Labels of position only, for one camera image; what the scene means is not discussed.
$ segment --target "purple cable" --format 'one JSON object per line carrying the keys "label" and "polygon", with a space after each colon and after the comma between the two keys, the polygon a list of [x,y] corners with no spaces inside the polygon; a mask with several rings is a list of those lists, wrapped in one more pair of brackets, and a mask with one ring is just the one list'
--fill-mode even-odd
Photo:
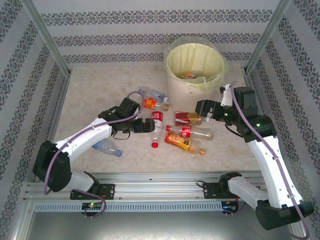
{"label": "purple cable", "polygon": [[286,190],[288,191],[289,193],[289,197],[291,198],[291,201],[299,215],[299,217],[301,218],[301,221],[303,223],[303,226],[305,228],[305,236],[304,237],[300,237],[300,236],[296,236],[290,232],[287,232],[291,237],[295,238],[295,239],[298,239],[298,240],[307,240],[310,238],[310,230],[309,230],[309,227],[308,227],[308,223],[306,221],[306,219],[304,218],[302,212],[300,211],[299,209],[299,206],[294,198],[294,194],[293,192],[291,191],[291,188],[290,188],[290,185],[288,183],[288,180],[286,178],[286,175],[285,175],[285,172],[284,172],[284,169],[282,168],[281,166],[281,163],[279,161],[279,157],[277,156],[277,154],[275,153],[275,151],[272,149],[272,147],[267,143],[266,140],[264,140],[264,138],[254,129],[253,126],[251,126],[251,124],[248,122],[248,120],[246,119],[245,115],[243,114],[238,102],[237,102],[237,99],[236,99],[236,96],[235,96],[235,92],[234,92],[234,86],[236,85],[236,82],[233,81],[231,86],[230,86],[230,89],[231,89],[231,95],[232,95],[232,100],[234,102],[234,105],[236,107],[236,109],[238,110],[242,120],[245,122],[245,124],[249,127],[249,129],[264,143],[264,145],[266,146],[266,148],[270,151],[270,153],[272,154],[272,156],[274,157],[274,160],[276,161],[277,165],[278,165],[278,168],[280,170],[280,173],[281,173],[281,176],[282,176],[282,179],[283,179],[283,182],[284,182],[284,185],[286,187]]}
{"label": "purple cable", "polygon": [[[138,91],[133,91],[131,93],[128,94],[127,97],[130,97],[132,94],[139,94],[141,97],[142,97],[142,101],[145,99],[144,96],[138,92]],[[50,193],[50,189],[47,190],[47,186],[48,186],[48,181],[49,181],[49,176],[50,176],[50,172],[51,172],[51,169],[52,169],[52,166],[54,165],[56,159],[57,159],[57,156],[59,155],[59,153],[62,152],[63,149],[65,149],[70,143],[72,143],[75,139],[77,139],[78,137],[80,137],[81,135],[85,134],[86,132],[94,129],[94,128],[97,128],[97,127],[100,127],[100,126],[104,126],[104,125],[107,125],[107,124],[115,124],[115,123],[121,123],[121,122],[125,122],[125,121],[128,121],[128,120],[131,120],[131,119],[134,119],[136,116],[138,116],[141,112],[142,112],[142,109],[144,108],[144,105],[142,104],[139,111],[132,115],[132,116],[129,116],[129,117],[126,117],[126,118],[123,118],[123,119],[119,119],[119,120],[114,120],[114,121],[109,121],[109,122],[103,122],[103,123],[99,123],[97,125],[93,125],[92,127],[88,127],[86,129],[84,129],[83,131],[79,132],[77,135],[75,135],[74,137],[72,137],[70,140],[68,140],[65,144],[62,145],[62,147],[60,147],[58,149],[58,151],[56,151],[56,153],[54,154],[53,158],[51,159],[51,162],[48,166],[48,170],[46,171],[46,175],[45,175],[45,179],[44,179],[44,187],[43,187],[43,193],[44,195],[48,195]],[[81,190],[76,190],[80,193],[83,193],[83,194],[86,194],[86,195],[90,195],[92,197],[95,197],[95,198],[98,198],[98,199],[102,199],[103,200],[103,203],[104,203],[104,208],[103,208],[103,211],[105,210],[105,208],[107,207],[107,204],[106,204],[106,201],[98,196],[98,195],[94,195],[94,194],[91,194],[91,193],[88,193],[88,192],[85,192],[85,191],[81,191]],[[97,213],[95,216],[98,216],[100,215],[101,213],[103,213],[103,211]]]}

